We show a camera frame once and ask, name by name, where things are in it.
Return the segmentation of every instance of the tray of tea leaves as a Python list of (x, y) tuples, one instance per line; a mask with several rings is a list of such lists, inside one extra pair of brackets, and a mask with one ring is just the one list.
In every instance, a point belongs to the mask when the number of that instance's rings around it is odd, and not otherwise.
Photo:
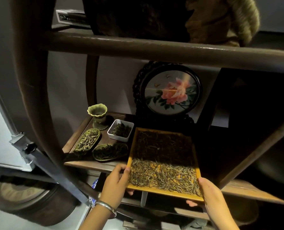
[(129, 189), (204, 201), (195, 147), (188, 136), (137, 127), (127, 166)]
[(96, 128), (87, 130), (79, 138), (78, 143), (76, 144), (76, 147), (73, 150), (73, 152), (78, 156), (85, 155), (88, 151), (90, 151), (93, 148), (93, 146), (98, 141), (100, 135), (101, 132)]
[(125, 143), (100, 144), (92, 151), (93, 157), (99, 162), (109, 162), (128, 155), (128, 146)]

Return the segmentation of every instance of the wooden display rack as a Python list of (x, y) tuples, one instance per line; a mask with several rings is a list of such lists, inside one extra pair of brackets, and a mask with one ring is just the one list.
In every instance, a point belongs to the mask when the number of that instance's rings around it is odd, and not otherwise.
[[(68, 179), (88, 196), (97, 197), (98, 192), (75, 177), (68, 169), (68, 166), (109, 173), (117, 162), (99, 163), (94, 160), (84, 160), (67, 161), (64, 163), (63, 159), (72, 151), (78, 138), (84, 131), (92, 128), (93, 120), (90, 116), (87, 116), (63, 149), (61, 149), (54, 131), (48, 103), (47, 62), (49, 51), (88, 54), (86, 93), (89, 106), (97, 103), (96, 76), (100, 55), (220, 68), (284, 72), (284, 51), (282, 50), (95, 36), (90, 30), (71, 29), (70, 26), (52, 27), (55, 1), (11, 0), (11, 15), (14, 28), (14, 61), (17, 80), (38, 142)], [(222, 90), (224, 90), (222, 86), (228, 87), (229, 81), (229, 77), (218, 76), (196, 124), (198, 129), (207, 135), (207, 139), (209, 139), (209, 135), (216, 134), (216, 131), (219, 131), (217, 127), (210, 126), (216, 104)], [(109, 114), (114, 118), (128, 121), (134, 121), (135, 117), (122, 113), (110, 112)], [(222, 164), (221, 170), (213, 179), (223, 193), (284, 204), (284, 200), (259, 190), (248, 182), (234, 180), (237, 175), (284, 137), (284, 119), (279, 121), (278, 127), (261, 139), (251, 151), (240, 156), (237, 155), (237, 158), (235, 158), (235, 154), (220, 152), (222, 153), (222, 158), (224, 158), (222, 159), (224, 164)], [(108, 138), (106, 131), (102, 131), (102, 138), (99, 144), (114, 142), (114, 140)], [(206, 162), (203, 161), (203, 157), (211, 156), (211, 152), (204, 150), (202, 144), (196, 146), (201, 171), (206, 171), (207, 174), (210, 174), (211, 170)], [(196, 211), (188, 206), (174, 205), (175, 202), (172, 200), (165, 201), (165, 204), (167, 203), (171, 205), (168, 208), (164, 205), (152, 207), (151, 204), (146, 204), (145, 207), (183, 216), (209, 219), (208, 215), (203, 213), (203, 211)], [(125, 197), (123, 204), (140, 206), (141, 200)], [(136, 216), (130, 213), (127, 215), (136, 218)]]

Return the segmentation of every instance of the silver bracelet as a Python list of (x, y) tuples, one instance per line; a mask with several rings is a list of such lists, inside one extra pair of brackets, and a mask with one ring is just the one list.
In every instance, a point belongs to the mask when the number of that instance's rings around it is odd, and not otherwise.
[(99, 200), (95, 202), (95, 205), (97, 205), (97, 204), (102, 205), (102, 206), (104, 206), (105, 208), (107, 208), (109, 211), (111, 211), (111, 212), (114, 214), (114, 217), (113, 217), (113, 218), (115, 218), (115, 217), (117, 216), (117, 211), (114, 210), (114, 208), (111, 207), (109, 204), (107, 204), (107, 203), (105, 203), (105, 202), (103, 202), (103, 201), (99, 201)]

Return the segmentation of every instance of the rectangular tray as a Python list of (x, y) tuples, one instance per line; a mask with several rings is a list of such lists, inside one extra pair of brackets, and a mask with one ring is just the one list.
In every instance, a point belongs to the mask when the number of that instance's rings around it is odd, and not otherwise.
[[(157, 132), (157, 133), (160, 133), (160, 134), (176, 134), (176, 135), (184, 136), (183, 134), (177, 133), (177, 132), (160, 131), (160, 130), (153, 130), (153, 129), (146, 129), (146, 128), (137, 127), (136, 131), (135, 131), (135, 135), (133, 137), (133, 142), (132, 142), (130, 155), (129, 155), (129, 159), (128, 159), (128, 163), (127, 163), (128, 167), (129, 166), (131, 167), (131, 162), (132, 162), (132, 158), (133, 158), (133, 154), (134, 154), (134, 148), (136, 146), (136, 142), (137, 142), (137, 137), (138, 137), (139, 131), (151, 131), (151, 132)], [(200, 172), (200, 169), (199, 169), (199, 166), (198, 166), (194, 144), (192, 144), (192, 153), (193, 153), (194, 160), (195, 160), (196, 177), (200, 178), (201, 177), (201, 172)], [(153, 188), (153, 187), (139, 187), (139, 186), (132, 185), (132, 184), (129, 184), (127, 186), (127, 188), (135, 189), (135, 190), (141, 190), (141, 191), (147, 191), (147, 192), (152, 192), (152, 193), (157, 193), (157, 194), (169, 195), (169, 196), (173, 196), (173, 197), (185, 198), (185, 199), (189, 199), (189, 200), (196, 200), (196, 201), (202, 201), (202, 202), (204, 201), (204, 199), (202, 197), (199, 197), (197, 195), (194, 195), (194, 194), (182, 194), (182, 193), (179, 193), (177, 191), (166, 191), (166, 190), (161, 190), (161, 189)]]

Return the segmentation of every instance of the peony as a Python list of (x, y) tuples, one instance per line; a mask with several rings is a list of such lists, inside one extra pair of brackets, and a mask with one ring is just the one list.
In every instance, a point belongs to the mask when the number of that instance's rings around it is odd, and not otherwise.
[(188, 81), (182, 81), (176, 78), (176, 83), (169, 82), (165, 89), (163, 89), (162, 98), (167, 100), (167, 104), (175, 105), (175, 102), (181, 103), (188, 99), (186, 95), (186, 88), (190, 87)]

